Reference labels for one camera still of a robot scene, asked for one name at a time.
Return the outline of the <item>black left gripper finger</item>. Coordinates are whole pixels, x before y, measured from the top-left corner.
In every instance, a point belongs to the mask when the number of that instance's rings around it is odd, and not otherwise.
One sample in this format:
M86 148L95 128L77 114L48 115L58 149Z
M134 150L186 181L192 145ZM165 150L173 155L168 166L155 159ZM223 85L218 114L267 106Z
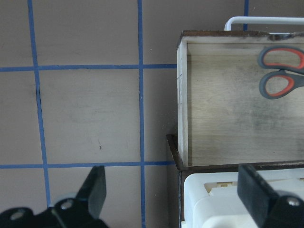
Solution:
M279 194L251 165L239 165L237 181L238 196L249 215L256 225L266 225Z

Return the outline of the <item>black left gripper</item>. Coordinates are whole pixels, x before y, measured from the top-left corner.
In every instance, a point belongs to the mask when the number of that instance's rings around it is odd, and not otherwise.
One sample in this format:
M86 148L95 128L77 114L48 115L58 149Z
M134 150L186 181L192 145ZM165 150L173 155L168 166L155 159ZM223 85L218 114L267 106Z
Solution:
M99 216L106 198L105 167L94 166L75 198L66 198L34 214L26 207L0 214L2 228L106 228Z

